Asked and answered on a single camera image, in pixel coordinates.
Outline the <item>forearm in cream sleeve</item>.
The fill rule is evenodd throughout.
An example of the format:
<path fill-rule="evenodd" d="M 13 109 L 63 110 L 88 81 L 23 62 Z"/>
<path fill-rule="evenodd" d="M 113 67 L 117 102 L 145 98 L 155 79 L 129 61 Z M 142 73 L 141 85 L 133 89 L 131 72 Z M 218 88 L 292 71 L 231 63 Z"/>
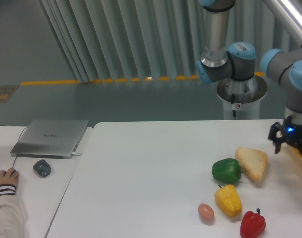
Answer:
<path fill-rule="evenodd" d="M 24 218 L 16 186 L 0 185 L 0 238 L 23 238 Z"/>

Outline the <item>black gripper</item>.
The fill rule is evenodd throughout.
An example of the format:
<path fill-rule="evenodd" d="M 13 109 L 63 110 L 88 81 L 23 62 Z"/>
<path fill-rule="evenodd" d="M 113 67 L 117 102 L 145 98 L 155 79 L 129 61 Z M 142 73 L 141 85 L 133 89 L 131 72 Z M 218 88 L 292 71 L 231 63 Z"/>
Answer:
<path fill-rule="evenodd" d="M 270 127 L 268 139 L 273 142 L 275 154 L 281 151 L 281 145 L 286 142 L 297 148 L 302 156 L 302 124 L 295 124 L 292 116 L 283 120 L 283 126 L 275 122 Z"/>

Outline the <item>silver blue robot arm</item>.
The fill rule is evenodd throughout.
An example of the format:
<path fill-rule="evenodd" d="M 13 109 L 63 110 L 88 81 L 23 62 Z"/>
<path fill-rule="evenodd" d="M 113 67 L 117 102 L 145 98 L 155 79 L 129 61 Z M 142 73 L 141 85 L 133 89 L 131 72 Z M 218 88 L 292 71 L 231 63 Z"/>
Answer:
<path fill-rule="evenodd" d="M 206 83 L 217 82 L 218 96 L 233 105 L 260 100 L 267 89 L 254 75 L 254 46 L 234 42 L 225 47 L 229 11 L 235 2 L 202 0 L 200 4 L 206 10 L 208 34 L 205 50 L 196 62 L 198 77 Z M 276 153 L 286 143 L 302 156 L 302 6 L 296 0 L 268 0 L 266 5 L 300 45 L 290 52 L 271 49 L 260 61 L 261 71 L 287 95 L 283 122 L 271 126 L 268 138 Z"/>

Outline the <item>person's hand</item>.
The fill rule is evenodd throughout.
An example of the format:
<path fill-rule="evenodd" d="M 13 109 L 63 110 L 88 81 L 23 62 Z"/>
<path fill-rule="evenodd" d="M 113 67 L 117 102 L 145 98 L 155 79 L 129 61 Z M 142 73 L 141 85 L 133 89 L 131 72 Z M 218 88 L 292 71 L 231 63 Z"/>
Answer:
<path fill-rule="evenodd" d="M 17 187 L 19 182 L 19 171 L 14 168 L 9 168 L 0 171 L 0 186 L 9 185 Z"/>

